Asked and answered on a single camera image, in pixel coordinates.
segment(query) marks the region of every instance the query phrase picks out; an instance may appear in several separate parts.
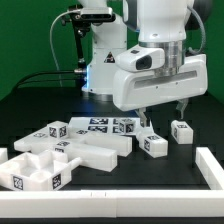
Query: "green wall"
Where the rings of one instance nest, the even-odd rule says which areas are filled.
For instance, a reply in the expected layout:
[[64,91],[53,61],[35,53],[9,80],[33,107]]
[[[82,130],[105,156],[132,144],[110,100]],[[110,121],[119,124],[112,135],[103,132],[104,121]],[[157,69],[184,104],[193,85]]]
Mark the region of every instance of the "green wall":
[[[0,0],[0,99],[25,75],[36,71],[55,70],[49,45],[49,29],[56,16],[76,3],[74,0]],[[117,13],[121,13],[121,1],[111,0],[109,4]],[[223,8],[223,0],[214,0],[213,14],[206,23],[209,92],[222,102]],[[137,35],[132,32],[128,34],[128,45],[133,46]],[[188,38],[189,46],[200,45],[199,31],[188,33]],[[61,68],[75,68],[77,57],[71,25],[62,27],[60,23],[57,24],[54,44]],[[87,61],[91,59],[90,45],[91,34],[88,34],[83,40]]]

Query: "black surface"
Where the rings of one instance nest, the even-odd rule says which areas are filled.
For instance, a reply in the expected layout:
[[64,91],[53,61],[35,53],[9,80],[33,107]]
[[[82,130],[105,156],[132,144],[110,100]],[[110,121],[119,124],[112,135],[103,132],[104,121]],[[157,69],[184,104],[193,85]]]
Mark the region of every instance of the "black surface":
[[[171,122],[176,119],[177,103],[148,108],[155,132],[169,141],[168,156],[153,159],[139,149],[133,138],[133,152],[119,157],[111,172],[85,167],[73,171],[73,180],[62,190],[80,189],[209,189],[195,165],[196,147],[208,147],[218,162],[224,161],[224,105],[211,95],[195,97],[185,112],[185,121],[194,130],[193,145],[178,145],[171,137]],[[71,117],[131,117],[112,103],[83,99],[73,88],[23,88],[0,102],[0,147],[9,157],[18,154],[13,142],[45,127],[52,121],[69,122]],[[16,220],[21,223],[224,223],[224,219],[39,219]]]

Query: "cable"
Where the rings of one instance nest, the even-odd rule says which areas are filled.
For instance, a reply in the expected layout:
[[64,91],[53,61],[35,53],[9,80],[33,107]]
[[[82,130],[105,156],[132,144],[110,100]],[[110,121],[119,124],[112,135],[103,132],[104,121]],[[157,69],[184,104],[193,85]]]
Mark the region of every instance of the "cable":
[[[62,81],[75,81],[77,79],[79,79],[79,78],[77,77],[77,78],[71,78],[71,79],[62,79]],[[47,80],[35,80],[35,81],[22,82],[17,85],[17,88],[21,85],[26,85],[26,84],[31,84],[31,83],[41,83],[41,82],[58,82],[58,79],[47,79]]]
[[[72,11],[69,11],[69,12],[65,12],[65,13],[60,14],[60,15],[54,20],[54,22],[53,22],[52,25],[51,25],[51,29],[50,29],[50,46],[51,46],[51,52],[52,52],[52,55],[53,55],[53,59],[54,59],[54,63],[55,63],[55,65],[56,65],[57,71],[60,71],[60,66],[59,66],[59,63],[58,63],[58,59],[57,59],[57,56],[56,56],[56,53],[55,53],[55,50],[54,50],[54,44],[53,44],[53,31],[54,31],[55,24],[57,23],[57,21],[58,21],[61,17],[66,16],[66,15],[69,15],[69,14],[72,14],[72,13],[77,13],[77,12],[79,12],[79,11],[80,11],[80,10],[72,10]],[[59,79],[60,79],[60,85],[62,86],[61,75],[59,75]]]
[[24,83],[26,80],[36,77],[36,76],[41,76],[41,75],[57,75],[57,74],[74,74],[73,70],[67,70],[67,71],[42,71],[42,72],[37,72],[33,73],[30,75],[25,76],[24,78],[20,79],[19,82],[12,88],[12,92],[17,89],[18,86],[21,85],[21,83]]
[[197,19],[199,26],[200,26],[200,30],[201,30],[201,36],[202,36],[202,41],[201,41],[201,47],[199,50],[193,50],[192,47],[190,47],[188,50],[191,54],[193,55],[197,55],[200,54],[206,45],[206,32],[205,32],[205,27],[204,27],[204,23],[201,20],[201,17],[199,16],[199,14],[190,6],[187,6],[188,10],[191,11],[191,13],[195,16],[195,18]]

